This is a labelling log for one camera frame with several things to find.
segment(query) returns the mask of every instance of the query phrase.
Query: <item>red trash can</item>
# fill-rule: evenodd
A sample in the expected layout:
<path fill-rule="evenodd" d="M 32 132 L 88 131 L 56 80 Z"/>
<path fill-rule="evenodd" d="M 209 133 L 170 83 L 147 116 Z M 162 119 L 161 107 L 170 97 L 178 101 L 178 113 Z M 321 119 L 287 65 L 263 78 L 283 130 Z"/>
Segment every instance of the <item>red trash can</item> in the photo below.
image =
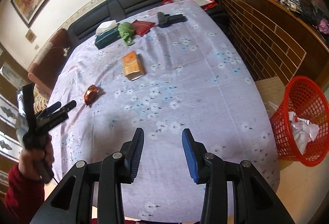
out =
<path fill-rule="evenodd" d="M 288 112 L 294 111 L 300 118 L 317 124 L 320 131 L 307 144 L 302 155 L 293 138 Z M 280 159 L 300 161 L 305 166 L 316 166 L 329 150 L 329 106 L 328 101 L 311 79 L 294 77 L 287 85 L 283 102 L 270 119 Z"/>

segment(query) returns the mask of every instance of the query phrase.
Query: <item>metal screw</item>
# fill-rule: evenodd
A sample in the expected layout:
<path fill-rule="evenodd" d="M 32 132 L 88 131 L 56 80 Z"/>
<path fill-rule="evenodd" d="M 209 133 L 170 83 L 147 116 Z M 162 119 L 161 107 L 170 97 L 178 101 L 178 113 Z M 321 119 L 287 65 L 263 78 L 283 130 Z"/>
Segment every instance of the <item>metal screw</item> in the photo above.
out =
<path fill-rule="evenodd" d="M 242 165 L 244 167 L 250 167 L 251 166 L 251 163 L 249 161 L 247 161 L 247 160 L 244 160 L 244 161 L 242 161 Z"/>
<path fill-rule="evenodd" d="M 75 164 L 75 166 L 76 166 L 77 168 L 84 167 L 84 166 L 85 166 L 85 162 L 84 162 L 84 161 L 78 161 L 78 162 Z"/>
<path fill-rule="evenodd" d="M 114 153 L 114 154 L 112 155 L 112 157 L 113 157 L 114 159 L 119 159 L 119 158 L 122 157 L 122 153 L 120 153 L 120 152 L 116 152 L 116 153 Z"/>
<path fill-rule="evenodd" d="M 213 156 L 212 153 L 206 153 L 206 154 L 205 154 L 205 158 L 206 158 L 206 159 L 213 159 L 214 156 Z"/>

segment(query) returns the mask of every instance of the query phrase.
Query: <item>black handgun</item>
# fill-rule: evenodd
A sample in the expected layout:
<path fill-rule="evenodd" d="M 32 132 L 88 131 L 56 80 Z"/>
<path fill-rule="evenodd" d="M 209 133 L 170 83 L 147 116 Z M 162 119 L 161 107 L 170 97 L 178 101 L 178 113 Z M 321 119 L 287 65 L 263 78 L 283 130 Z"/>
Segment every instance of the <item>black handgun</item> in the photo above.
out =
<path fill-rule="evenodd" d="M 182 14 L 164 14 L 162 12 L 158 12 L 158 26 L 161 28 L 171 26 L 172 24 L 180 23 L 180 22 L 186 22 L 187 18 Z"/>
<path fill-rule="evenodd" d="M 28 150 L 32 148 L 44 149 L 48 132 L 68 119 L 67 113 L 77 105 L 76 101 L 71 101 L 60 108 L 61 103 L 56 102 L 45 110 L 34 114 L 33 89 L 34 83 L 29 83 L 17 91 L 19 117 L 16 135 L 21 145 Z M 44 183 L 49 183 L 54 176 L 52 168 L 48 166 L 45 160 L 35 162 L 34 165 L 41 180 Z"/>

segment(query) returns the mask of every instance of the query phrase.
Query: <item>bed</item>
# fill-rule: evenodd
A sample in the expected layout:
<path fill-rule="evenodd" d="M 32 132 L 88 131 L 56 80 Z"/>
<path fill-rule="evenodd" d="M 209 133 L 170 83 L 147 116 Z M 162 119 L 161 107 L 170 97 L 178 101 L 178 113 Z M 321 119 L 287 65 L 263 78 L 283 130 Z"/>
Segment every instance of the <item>bed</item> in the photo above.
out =
<path fill-rule="evenodd" d="M 279 185 L 279 163 L 269 119 L 250 73 L 213 20 L 193 1 L 137 14 L 157 23 L 157 12 L 183 13 L 188 21 L 157 26 L 135 44 L 122 40 L 98 50 L 91 37 L 79 45 L 58 77 L 49 105 L 76 100 L 69 119 L 51 131 L 57 180 L 78 160 L 103 160 L 129 141 L 137 127 L 145 133 L 138 175 L 122 185 L 125 215 L 161 222 L 199 221 L 204 185 L 190 178 L 181 142 L 184 128 L 223 160 L 250 160 L 270 186 Z M 129 81 L 121 58 L 135 50 L 146 75 Z M 86 107 L 91 84 L 100 96 Z M 229 186 L 228 214 L 233 214 Z M 97 205 L 97 185 L 94 202 Z"/>

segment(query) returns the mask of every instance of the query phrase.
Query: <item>brick pattern panel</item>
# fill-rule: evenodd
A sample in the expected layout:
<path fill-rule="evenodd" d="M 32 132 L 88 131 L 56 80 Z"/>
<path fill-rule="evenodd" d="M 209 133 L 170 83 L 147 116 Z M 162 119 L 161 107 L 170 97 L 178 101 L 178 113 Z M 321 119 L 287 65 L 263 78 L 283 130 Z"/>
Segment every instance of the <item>brick pattern panel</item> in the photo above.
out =
<path fill-rule="evenodd" d="M 282 28 L 242 0 L 221 0 L 230 18 L 234 46 L 255 81 L 278 76 L 284 85 L 306 52 Z"/>

